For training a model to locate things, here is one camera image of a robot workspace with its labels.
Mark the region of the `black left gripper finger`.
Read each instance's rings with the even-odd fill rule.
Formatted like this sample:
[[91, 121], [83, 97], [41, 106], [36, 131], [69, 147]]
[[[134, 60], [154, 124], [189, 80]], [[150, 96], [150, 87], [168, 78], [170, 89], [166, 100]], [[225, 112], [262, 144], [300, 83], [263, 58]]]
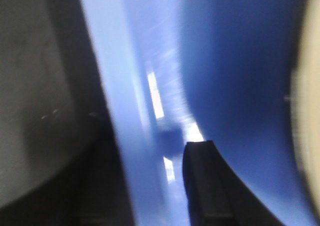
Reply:
[[221, 156], [214, 142], [187, 142], [182, 176], [192, 226], [281, 226]]

